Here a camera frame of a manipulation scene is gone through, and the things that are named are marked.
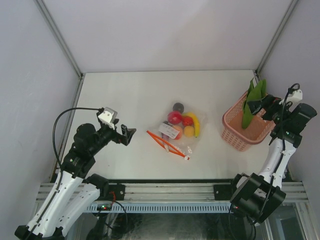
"white tabletop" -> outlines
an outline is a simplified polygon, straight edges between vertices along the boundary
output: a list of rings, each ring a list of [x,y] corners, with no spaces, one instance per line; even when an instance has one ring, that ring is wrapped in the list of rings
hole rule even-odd
[[[136,128],[128,146],[110,142],[96,156],[88,176],[108,179],[230,179],[238,173],[258,173],[267,154],[262,143],[239,152],[221,139],[223,114],[248,89],[251,70],[153,71],[87,73],[78,107],[110,107],[120,124]],[[207,124],[190,160],[167,153],[146,131],[179,101],[205,112]],[[99,129],[94,111],[77,110],[66,144],[68,152],[78,126]]]

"banana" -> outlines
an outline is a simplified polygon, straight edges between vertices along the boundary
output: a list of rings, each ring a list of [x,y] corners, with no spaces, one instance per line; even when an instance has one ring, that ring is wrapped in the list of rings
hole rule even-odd
[[[182,116],[188,116],[188,117],[192,118],[193,124],[194,124],[194,136],[197,138],[200,134],[200,122],[199,122],[197,116],[193,112],[190,112],[190,111],[182,114]]]

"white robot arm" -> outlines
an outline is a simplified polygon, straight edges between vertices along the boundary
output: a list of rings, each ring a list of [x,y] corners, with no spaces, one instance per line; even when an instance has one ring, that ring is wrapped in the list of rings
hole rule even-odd
[[[20,240],[65,239],[69,229],[84,210],[99,197],[109,194],[107,179],[97,174],[86,180],[85,178],[95,163],[95,154],[110,141],[127,146],[136,132],[135,128],[128,129],[121,125],[122,134],[117,133],[115,125],[119,120],[116,116],[116,111],[108,107],[101,108],[97,113],[101,126],[98,131],[89,123],[78,127],[73,138],[74,143],[64,157],[57,179],[42,207],[27,225],[16,229],[14,234]],[[68,204],[70,197],[84,180],[84,188]]]
[[[301,101],[302,95],[300,85],[296,83],[282,100],[267,95],[262,100],[248,102],[252,114],[263,108],[265,114],[262,119],[275,122],[270,134],[269,152],[261,171],[250,176],[238,174],[232,181],[235,192],[230,199],[231,204],[253,219],[254,223],[262,223],[284,201],[286,194],[281,188],[288,161],[301,143],[301,131],[317,115],[316,110],[305,103],[289,111],[292,102]]]

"label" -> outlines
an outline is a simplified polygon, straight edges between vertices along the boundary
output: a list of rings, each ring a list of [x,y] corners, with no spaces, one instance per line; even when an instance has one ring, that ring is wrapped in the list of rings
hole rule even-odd
[[[174,129],[172,126],[169,126],[165,123],[161,123],[159,126],[159,132],[167,135],[171,139],[175,139],[180,131]]]

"black cable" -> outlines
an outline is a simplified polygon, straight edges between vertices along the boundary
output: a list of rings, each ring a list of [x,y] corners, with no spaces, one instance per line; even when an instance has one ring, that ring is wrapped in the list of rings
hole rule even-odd
[[[287,99],[288,99],[289,94],[292,94],[295,90],[299,90],[299,89],[300,89],[299,83],[293,84],[286,92],[286,95],[283,100],[281,115],[280,115],[280,131],[281,131],[281,138],[282,138],[282,151],[286,150],[286,142],[285,142],[285,134],[284,134],[284,113],[285,113],[285,108],[287,105]],[[277,165],[275,166],[273,173],[277,172],[277,170],[282,162],[283,157],[284,157],[284,154],[281,153],[280,159],[279,159]]]
[[[252,220],[249,218],[249,216],[248,216],[248,215],[246,216],[246,220],[248,221],[248,223],[249,223],[250,225],[252,225],[252,226],[253,226],[253,238],[252,238],[252,240],[255,240],[255,239],[256,239],[256,237],[257,237],[257,229],[256,229],[256,225],[255,225],[255,224],[252,224],[253,222],[252,222]]]
[[[48,204],[45,206],[44,210],[42,211],[42,213],[40,214],[38,220],[36,221],[36,225],[33,226],[33,228],[31,229],[31,231],[29,232],[29,234],[26,236],[26,238],[24,240],[27,240],[31,234],[34,232],[34,230],[36,229],[38,223],[41,221],[42,217],[44,216],[44,214],[46,213],[47,209],[49,208],[51,202],[53,201],[53,199],[55,198],[56,194],[58,193],[59,191],[59,188],[61,186],[61,181],[62,181],[62,177],[63,177],[63,172],[62,172],[62,163],[59,159],[59,154],[57,152],[57,148],[56,148],[56,127],[57,127],[57,123],[58,123],[58,120],[61,118],[61,116],[67,112],[70,112],[72,110],[78,110],[78,109],[81,109],[81,110],[93,110],[93,111],[99,111],[100,109],[98,108],[87,108],[87,107],[72,107],[72,108],[69,108],[65,111],[63,111],[62,113],[60,113],[60,115],[56,118],[54,124],[53,124],[53,129],[52,129],[52,144],[53,144],[53,151],[54,151],[54,155],[55,155],[55,158],[56,158],[56,161],[60,167],[60,178],[59,178],[59,182],[56,186],[56,191],[53,193],[52,197],[50,198]]]
[[[270,187],[269,187],[269,190],[268,190],[268,192],[267,192],[267,194],[265,196],[265,200],[264,200],[263,205],[262,205],[262,207],[260,209],[259,215],[256,218],[256,220],[252,222],[251,225],[255,225],[258,222],[258,219],[262,216],[263,211],[265,209],[265,206],[267,204],[267,201],[269,200],[269,196],[270,196],[270,193],[271,193],[271,190],[272,190],[272,187],[273,187],[274,179],[275,179],[275,177],[272,175],[271,176],[271,180],[270,180]]]
[[[125,214],[125,232],[127,232],[127,230],[128,230],[128,215],[127,215],[127,211],[126,211],[125,207],[121,203],[119,203],[118,201],[114,200],[112,202],[118,204],[123,209],[124,214]]]
[[[104,223],[104,225],[106,225],[108,228],[110,228],[112,231],[114,231],[115,229],[112,227],[112,226],[110,226],[108,223]]]
[[[233,207],[233,204],[230,205],[230,207],[229,207],[229,212],[228,212],[229,232],[230,232],[233,240],[238,240],[238,239],[235,237],[235,235],[234,235],[234,233],[233,233],[233,231],[232,231],[232,229],[231,229],[230,215],[231,215],[231,209],[232,209],[232,207]],[[252,225],[252,228],[253,228],[253,239],[252,239],[252,240],[255,240],[255,239],[256,239],[256,236],[257,236],[257,229],[256,229],[256,226],[255,226],[254,224],[250,224],[250,225]]]

